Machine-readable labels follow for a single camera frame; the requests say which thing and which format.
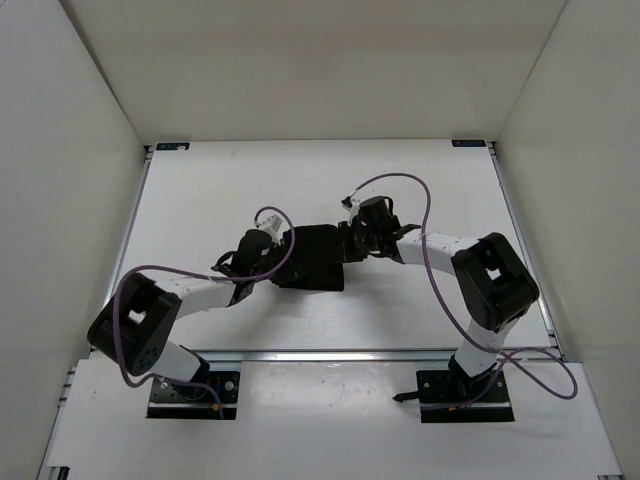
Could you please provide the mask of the black skirt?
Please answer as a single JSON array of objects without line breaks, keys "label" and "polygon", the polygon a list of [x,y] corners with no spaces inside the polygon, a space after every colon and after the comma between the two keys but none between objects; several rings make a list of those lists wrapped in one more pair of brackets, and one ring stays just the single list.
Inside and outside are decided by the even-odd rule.
[{"label": "black skirt", "polygon": [[342,292],[344,290],[343,245],[334,225],[296,226],[283,234],[282,254],[292,238],[294,249],[270,281],[280,288]]}]

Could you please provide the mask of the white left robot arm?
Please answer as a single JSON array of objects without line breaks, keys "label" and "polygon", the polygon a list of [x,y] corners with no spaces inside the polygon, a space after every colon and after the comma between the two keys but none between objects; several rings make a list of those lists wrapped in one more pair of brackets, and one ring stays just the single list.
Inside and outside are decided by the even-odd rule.
[{"label": "white left robot arm", "polygon": [[120,368],[128,386],[137,388],[150,379],[175,386],[188,398],[219,394],[209,385],[208,363],[195,352],[169,341],[175,322],[183,317],[239,304],[254,285],[271,277],[292,255],[297,243],[293,230],[288,240],[274,240],[261,229],[251,229],[238,249],[214,266],[218,276],[174,272],[176,278],[154,281],[136,267],[122,278],[116,292],[89,327],[87,340]]}]

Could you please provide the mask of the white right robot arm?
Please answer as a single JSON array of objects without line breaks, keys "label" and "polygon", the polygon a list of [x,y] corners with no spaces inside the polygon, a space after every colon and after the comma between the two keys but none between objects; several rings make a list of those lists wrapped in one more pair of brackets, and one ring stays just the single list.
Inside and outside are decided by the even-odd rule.
[{"label": "white right robot arm", "polygon": [[499,233],[463,238],[403,225],[388,196],[364,201],[350,196],[341,204],[349,213],[338,225],[347,262],[388,258],[456,279],[470,322],[448,362],[447,387],[456,403],[478,396],[489,385],[508,333],[539,298],[537,284],[510,242]]}]

